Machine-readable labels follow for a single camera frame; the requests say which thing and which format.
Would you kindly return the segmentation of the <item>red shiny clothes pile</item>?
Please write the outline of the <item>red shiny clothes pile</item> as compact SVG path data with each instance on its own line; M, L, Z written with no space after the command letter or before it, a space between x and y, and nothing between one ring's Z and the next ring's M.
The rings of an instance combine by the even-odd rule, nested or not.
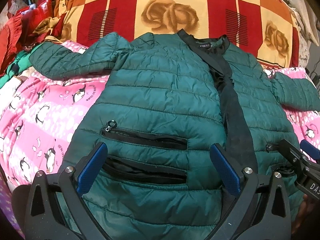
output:
M17 54L46 37L60 38L63 20L54 17L56 0L38 0L35 9L24 7L1 28L1 76Z

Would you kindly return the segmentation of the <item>beige curtain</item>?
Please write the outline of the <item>beige curtain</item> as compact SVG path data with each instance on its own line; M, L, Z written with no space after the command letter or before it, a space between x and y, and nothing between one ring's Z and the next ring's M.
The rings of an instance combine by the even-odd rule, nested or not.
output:
M288 0L288 2L296 14L303 37L319 46L319 34L316 27L318 19L307 0Z

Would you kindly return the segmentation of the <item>pink penguin print blanket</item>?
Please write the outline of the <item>pink penguin print blanket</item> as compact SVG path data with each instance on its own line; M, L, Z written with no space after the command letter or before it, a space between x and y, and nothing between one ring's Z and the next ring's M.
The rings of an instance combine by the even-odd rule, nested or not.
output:
M44 42L26 55L35 69L12 95L1 94L1 167L12 187L37 171L58 172L71 144L106 124L98 99L117 59L117 41L88 48Z

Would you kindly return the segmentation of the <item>orange red rose blanket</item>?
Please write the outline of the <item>orange red rose blanket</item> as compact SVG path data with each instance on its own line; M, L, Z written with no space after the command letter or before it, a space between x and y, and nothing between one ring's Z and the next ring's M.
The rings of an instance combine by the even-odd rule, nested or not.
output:
M65 25L63 39L84 46L111 32L132 41L185 30L227 35L265 67L298 66L297 22L283 0L57 0L54 15Z

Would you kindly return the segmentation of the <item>green knit garment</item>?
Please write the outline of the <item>green knit garment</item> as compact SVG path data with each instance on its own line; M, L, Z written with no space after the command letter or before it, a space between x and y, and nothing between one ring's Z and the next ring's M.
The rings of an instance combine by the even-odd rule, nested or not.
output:
M2 88L14 76L18 77L25 70L33 66L29 60L29 57L37 48L39 48L40 45L41 43L33 46L31 50L28 51L22 50L15 56L14 60L8 65L4 75L0 79L0 88Z

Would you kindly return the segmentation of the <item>green quilted puffer jacket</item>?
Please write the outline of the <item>green quilted puffer jacket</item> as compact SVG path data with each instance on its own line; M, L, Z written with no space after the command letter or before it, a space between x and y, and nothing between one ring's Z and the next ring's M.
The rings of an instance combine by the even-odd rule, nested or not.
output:
M106 144L108 159L83 200L112 239L206 237L224 199L210 146L226 146L231 136L247 142L251 153L237 146L232 154L270 174L287 161L267 147L283 139L299 144L284 107L319 111L309 80L268 77L227 36L146 33L130 42L110 33L83 54L44 42L30 62L59 81L110 72L62 167Z

